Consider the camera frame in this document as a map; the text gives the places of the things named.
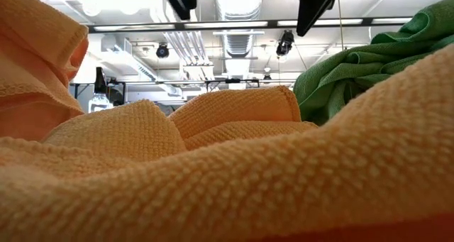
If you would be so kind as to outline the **green microfiber towel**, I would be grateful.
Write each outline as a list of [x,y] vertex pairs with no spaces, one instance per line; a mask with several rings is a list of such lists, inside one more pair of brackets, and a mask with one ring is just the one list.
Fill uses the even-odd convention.
[[418,11],[397,32],[378,33],[311,66],[294,83],[302,121],[320,126],[375,84],[454,43],[454,0]]

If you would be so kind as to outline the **white LED light bar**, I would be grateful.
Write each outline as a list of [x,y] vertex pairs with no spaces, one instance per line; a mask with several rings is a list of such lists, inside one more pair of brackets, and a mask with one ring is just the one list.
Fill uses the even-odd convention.
[[[317,20],[314,25],[315,26],[339,26],[340,24],[343,25],[357,25],[361,24],[362,19],[354,19],[354,18],[348,18],[348,19],[327,19],[327,20]],[[296,20],[288,20],[288,21],[278,21],[277,22],[278,26],[284,27],[291,27],[291,26],[297,26],[297,21]]]
[[411,17],[399,18],[374,18],[372,24],[405,24],[411,20]]
[[163,31],[175,29],[173,24],[127,25],[127,26],[93,26],[93,31]]
[[224,21],[208,23],[186,23],[185,28],[254,28],[267,26],[267,21]]

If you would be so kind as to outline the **orange microfiber towel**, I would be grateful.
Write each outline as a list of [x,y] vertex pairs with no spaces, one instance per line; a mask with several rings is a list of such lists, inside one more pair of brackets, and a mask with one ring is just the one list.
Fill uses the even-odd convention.
[[82,114],[68,86],[88,29],[40,0],[0,0],[0,138],[39,141]]
[[147,162],[0,139],[0,242],[454,242],[454,44],[308,131]]

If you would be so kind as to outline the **silver ventilation duct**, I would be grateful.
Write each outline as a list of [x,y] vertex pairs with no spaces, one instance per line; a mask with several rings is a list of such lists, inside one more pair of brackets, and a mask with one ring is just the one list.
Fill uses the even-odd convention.
[[[245,23],[259,18],[262,0],[216,0],[220,21]],[[248,76],[255,35],[251,29],[222,32],[226,73],[232,78]]]

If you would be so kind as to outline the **clear spray bottle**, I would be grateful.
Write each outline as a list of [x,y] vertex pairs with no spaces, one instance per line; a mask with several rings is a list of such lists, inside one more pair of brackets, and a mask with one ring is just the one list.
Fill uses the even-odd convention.
[[103,69],[96,67],[96,79],[94,82],[94,94],[89,100],[88,112],[103,111],[112,109],[114,106],[107,97],[107,85]]

